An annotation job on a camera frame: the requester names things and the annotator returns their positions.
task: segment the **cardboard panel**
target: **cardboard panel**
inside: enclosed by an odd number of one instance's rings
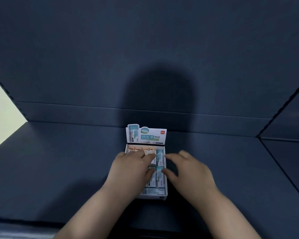
[[[30,121],[126,127],[127,124],[171,131],[256,136],[270,121],[265,118],[202,115],[179,112],[113,109],[16,102]]]
[[[263,143],[299,189],[299,143],[269,140]]]
[[[16,101],[271,118],[299,86],[299,0],[0,0],[0,81]]]
[[[26,123],[0,145],[0,218],[65,223],[102,186],[125,144],[124,128]],[[259,140],[168,132],[165,148],[207,164],[263,238],[299,238],[299,194]],[[131,203],[117,227],[206,232],[198,213],[168,188],[166,201]]]
[[[299,140],[299,94],[261,134],[261,137]]]

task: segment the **box lid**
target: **box lid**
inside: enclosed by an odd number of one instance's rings
[[[165,145],[167,129],[141,127],[138,124],[129,124],[126,128],[128,143],[147,143]]]

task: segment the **left hand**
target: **left hand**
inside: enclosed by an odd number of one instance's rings
[[[145,156],[143,150],[120,152],[114,159],[102,189],[128,205],[144,189],[155,169],[148,169],[155,154]]]

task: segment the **light beige wall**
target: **light beige wall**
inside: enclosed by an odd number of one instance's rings
[[[26,122],[0,87],[0,144]]]

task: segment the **hand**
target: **hand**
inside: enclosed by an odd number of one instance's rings
[[[220,194],[209,168],[188,152],[182,150],[178,154],[166,154],[165,157],[176,164],[178,176],[169,169],[163,169],[162,172],[196,209],[206,206],[214,196]]]
[[[155,156],[155,154],[145,156],[143,150],[127,154],[120,152],[112,163],[102,189],[128,205],[143,191],[155,172],[155,169],[148,170]]]

